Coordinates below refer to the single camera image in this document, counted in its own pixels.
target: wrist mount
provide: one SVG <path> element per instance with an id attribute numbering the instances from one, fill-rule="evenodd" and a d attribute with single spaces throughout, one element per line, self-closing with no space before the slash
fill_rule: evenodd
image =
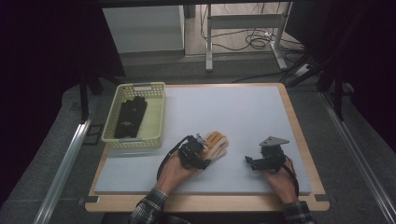
<path id="1" fill-rule="evenodd" d="M 289 143 L 288 140 L 269 136 L 267 139 L 260 143 L 262 147 L 261 154 L 262 159 L 253 160 L 250 157 L 245 157 L 246 162 L 250 165 L 252 170 L 267 171 L 271 175 L 276 174 L 280 168 L 283 168 L 288 172 L 291 177 L 291 181 L 294 184 L 295 192 L 297 197 L 299 196 L 299 184 L 294 172 L 294 167 L 291 164 L 291 169 L 285 165 L 286 160 L 289 160 L 280 145 Z"/>
<path id="2" fill-rule="evenodd" d="M 200 154 L 204 150 L 205 145 L 205 140 L 199 134 L 197 134 L 196 138 L 192 135 L 184 137 L 179 143 L 177 143 L 174 148 L 172 148 L 168 152 L 168 154 L 166 154 L 158 169 L 157 180 L 160 178 L 161 171 L 165 166 L 166 162 L 169 160 L 170 156 L 177 150 L 178 156 L 180 157 L 181 165 L 184 168 L 189 169 L 191 167 L 195 167 L 201 170 L 206 169 L 206 167 L 210 164 L 211 160 L 203 160 L 200 157 Z"/>

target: table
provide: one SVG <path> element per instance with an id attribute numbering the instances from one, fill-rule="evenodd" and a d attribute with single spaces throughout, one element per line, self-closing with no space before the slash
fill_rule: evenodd
<path id="1" fill-rule="evenodd" d="M 290 98 L 285 87 L 279 83 L 258 84 L 209 84 L 209 85 L 170 85 L 166 88 L 179 87 L 253 87 L 253 86 L 276 86 L 279 90 L 282 102 L 285 106 L 290 125 L 296 139 L 304 166 L 311 183 L 311 193 L 300 196 L 300 200 L 307 201 L 312 211 L 325 211 L 329 209 L 329 201 L 326 192 L 320 182 L 318 171 L 312 160 L 308 146 L 299 122 L 294 114 Z M 105 164 L 109 146 L 105 147 L 100 160 L 96 175 L 92 182 L 88 201 L 85 208 L 90 212 L 131 212 L 136 204 L 145 197 L 145 194 L 128 195 L 104 195 L 96 194 L 94 188 L 99 175 Z M 164 212 L 262 212 L 283 210 L 281 201 L 275 195 L 249 194 L 249 195 L 189 195 L 179 194 L 169 196 Z"/>

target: hand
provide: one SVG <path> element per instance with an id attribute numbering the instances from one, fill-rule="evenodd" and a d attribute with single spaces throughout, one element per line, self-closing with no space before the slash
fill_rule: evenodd
<path id="1" fill-rule="evenodd" d="M 176 151 L 169 157 L 169 160 L 163 167 L 160 178 L 154 188 L 169 195 L 175 187 L 182 184 L 197 171 L 198 169 L 195 167 L 189 169 L 184 168 L 181 165 L 180 157 Z"/>
<path id="2" fill-rule="evenodd" d="M 293 170 L 291 159 L 286 158 L 285 165 L 289 169 Z M 280 168 L 280 170 L 274 175 L 271 175 L 267 171 L 260 171 L 260 173 L 268 181 L 274 193 L 279 196 L 282 203 L 298 202 L 294 184 L 291 181 L 290 175 L 288 174 L 288 172 L 286 172 L 285 169 Z"/>
<path id="3" fill-rule="evenodd" d="M 226 147 L 228 146 L 228 139 L 225 135 L 219 132 L 210 133 L 205 141 L 207 146 L 205 146 L 202 152 L 202 159 L 215 161 L 218 158 L 225 155 Z"/>

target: right hand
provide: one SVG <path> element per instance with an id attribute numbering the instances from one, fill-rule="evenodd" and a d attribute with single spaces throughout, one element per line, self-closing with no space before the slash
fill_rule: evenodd
<path id="1" fill-rule="evenodd" d="M 285 165 L 292 169 L 292 160 L 286 158 Z M 274 193 L 279 196 L 282 203 L 296 203 L 298 202 L 297 195 L 295 193 L 294 184 L 291 181 L 291 177 L 285 169 L 280 168 L 280 170 L 271 175 L 267 171 L 260 171 L 262 176 L 268 181 Z"/>
<path id="2" fill-rule="evenodd" d="M 197 172 L 198 169 L 195 167 L 189 169 L 184 168 L 181 165 L 178 151 L 176 151 L 169 157 L 169 160 L 163 167 L 160 178 L 155 185 L 155 189 L 160 189 L 165 194 L 169 195 L 175 187 L 181 185 Z"/>

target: metal rail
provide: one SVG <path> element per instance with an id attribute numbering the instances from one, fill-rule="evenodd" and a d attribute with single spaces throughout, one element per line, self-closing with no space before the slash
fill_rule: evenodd
<path id="1" fill-rule="evenodd" d="M 373 170 L 371 169 L 369 163 L 364 158 L 358 144 L 353 139 L 350 134 L 347 126 L 343 121 L 341 121 L 338 116 L 335 114 L 332 109 L 332 100 L 328 93 L 320 92 L 319 96 L 322 98 L 323 102 L 326 105 L 327 111 L 332 118 L 332 121 L 335 124 L 338 132 L 343 137 L 344 142 L 346 143 L 347 149 L 351 154 L 353 160 L 356 162 L 361 175 L 363 176 L 364 181 L 366 182 L 368 188 L 372 192 L 376 202 L 378 203 L 379 208 L 381 209 L 385 219 L 388 223 L 396 223 L 396 210 L 395 206 L 385 191 L 382 184 L 376 178 Z"/>
<path id="2" fill-rule="evenodd" d="M 90 101 L 89 116 L 84 123 L 78 125 L 76 133 L 73 136 L 69 148 L 64 155 L 64 159 L 62 160 L 62 163 L 59 166 L 59 169 L 52 180 L 49 191 L 47 192 L 47 195 L 44 198 L 44 201 L 41 204 L 33 223 L 49 223 L 56 203 L 58 202 L 62 190 L 64 189 L 64 184 L 70 174 L 74 161 L 76 160 L 76 157 L 78 155 L 79 149 L 81 148 L 84 137 L 88 131 L 88 128 L 90 127 L 93 112 L 96 109 L 98 101 L 99 96 L 94 95 Z"/>

